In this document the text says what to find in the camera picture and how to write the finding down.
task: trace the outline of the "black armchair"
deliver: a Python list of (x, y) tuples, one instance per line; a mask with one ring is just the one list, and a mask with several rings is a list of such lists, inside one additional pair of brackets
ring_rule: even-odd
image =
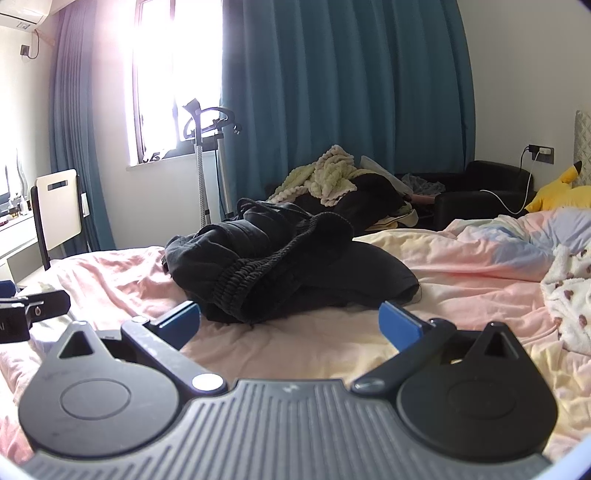
[[(428, 181), (439, 181), (446, 191), (435, 197), (432, 208), (420, 215), (419, 227), (443, 230), (455, 219), (475, 220), (511, 215), (498, 198), (480, 190), (495, 192), (514, 212), (518, 212), (525, 199), (530, 172), (511, 165), (475, 160), (460, 174), (418, 173)], [(527, 202), (535, 196), (531, 179)]]

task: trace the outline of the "pastel tie-dye comforter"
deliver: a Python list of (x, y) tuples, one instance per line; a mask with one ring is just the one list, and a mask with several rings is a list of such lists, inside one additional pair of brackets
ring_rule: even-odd
[[(540, 281), (558, 245), (576, 252), (591, 241), (591, 210), (561, 209), (515, 220), (457, 220), (444, 232), (397, 230), (360, 238), (403, 260), (421, 282), (408, 309), (443, 317), (462, 329), (497, 320), (509, 324), (552, 388), (559, 405), (545, 450), (562, 457), (591, 433), (591, 358), (565, 350), (544, 305)], [(0, 451), (16, 462), (31, 450), (17, 405), (44, 351), (73, 319), (114, 328), (135, 315), (157, 317), (184, 300), (162, 272), (163, 249), (98, 252), (59, 262), (27, 290), (63, 288), (66, 317), (32, 329), (28, 343), (0, 346)], [(396, 354), (380, 334), (377, 312), (350, 306), (279, 319), (254, 329), (203, 319), (183, 353), (230, 382), (251, 378), (342, 378), (346, 383)]]

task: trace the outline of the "yellow plush toy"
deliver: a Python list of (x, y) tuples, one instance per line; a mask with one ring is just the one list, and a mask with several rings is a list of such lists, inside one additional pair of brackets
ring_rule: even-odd
[(558, 180), (542, 187), (525, 210), (532, 213), (559, 207), (591, 208), (591, 186), (573, 188), (571, 185), (581, 173), (581, 166), (582, 163), (577, 162)]

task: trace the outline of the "quilted headboard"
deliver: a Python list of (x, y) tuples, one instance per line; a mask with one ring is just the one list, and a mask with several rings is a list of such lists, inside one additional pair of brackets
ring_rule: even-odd
[(591, 185), (591, 113), (578, 110), (574, 117), (574, 163), (583, 168), (573, 187)]

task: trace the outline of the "chair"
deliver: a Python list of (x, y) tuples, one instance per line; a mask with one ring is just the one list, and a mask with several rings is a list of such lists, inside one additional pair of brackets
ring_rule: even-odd
[(76, 170), (39, 177), (31, 188), (31, 207), (45, 270), (51, 267), (49, 250), (59, 247), (76, 235), (83, 235), (88, 251), (83, 227), (80, 177)]
[[(512, 215), (494, 195), (495, 192), (514, 212), (521, 209), (530, 172), (512, 165), (475, 160), (463, 173), (417, 173), (428, 181), (439, 181), (446, 187), (435, 197), (434, 205), (423, 218), (421, 228), (443, 230), (455, 219), (477, 220)], [(527, 203), (535, 196), (532, 177)]]

